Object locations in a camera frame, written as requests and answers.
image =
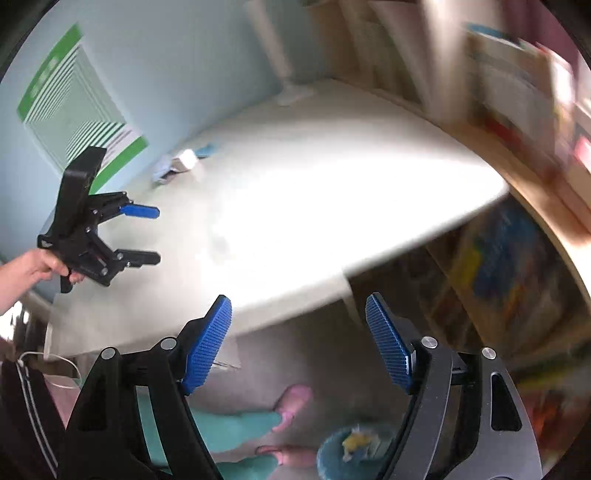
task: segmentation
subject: pink slipper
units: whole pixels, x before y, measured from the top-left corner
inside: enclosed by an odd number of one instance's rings
[[[285,430],[296,414],[312,399],[312,389],[308,385],[296,384],[287,387],[273,411],[281,415],[281,423],[271,429],[272,432]]]
[[[316,465],[316,450],[294,445],[273,447],[263,445],[256,449],[257,455],[273,455],[279,465],[293,468],[310,468]]]

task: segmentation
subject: green poster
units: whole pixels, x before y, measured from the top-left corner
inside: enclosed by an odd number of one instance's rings
[[[71,27],[49,52],[18,105],[18,116],[63,171],[87,146],[107,149],[96,193],[148,143],[127,123],[92,66],[82,33]]]

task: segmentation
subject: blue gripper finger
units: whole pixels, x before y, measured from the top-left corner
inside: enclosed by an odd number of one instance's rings
[[[220,295],[203,320],[207,323],[187,355],[187,369],[181,382],[185,395],[190,395],[205,383],[230,328],[232,303]]]
[[[135,203],[123,205],[119,211],[130,217],[158,218],[160,216],[160,210],[158,210],[156,207],[136,205]]]
[[[365,304],[365,318],[390,379],[410,393],[413,385],[411,355],[382,304],[383,301],[379,294],[370,295]]]

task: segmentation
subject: table top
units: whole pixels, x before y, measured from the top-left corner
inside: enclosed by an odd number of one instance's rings
[[[350,292],[347,273],[408,250],[508,191],[475,153],[387,100],[334,80],[289,107],[272,99],[191,139],[218,150],[197,171],[150,188],[137,203],[157,220],[101,225],[112,248],[158,251],[58,295],[52,352],[154,343],[203,316],[219,293],[231,335],[262,328]]]

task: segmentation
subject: light blue wall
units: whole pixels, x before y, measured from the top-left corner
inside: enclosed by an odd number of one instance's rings
[[[60,0],[35,27],[0,83],[0,255],[35,244],[52,211],[60,173],[17,117],[52,46],[78,23],[105,84],[149,147],[104,190],[119,190],[189,135],[280,89],[247,22],[244,0]],[[298,80],[325,66],[298,0],[269,0]],[[56,285],[40,286],[52,297]]]

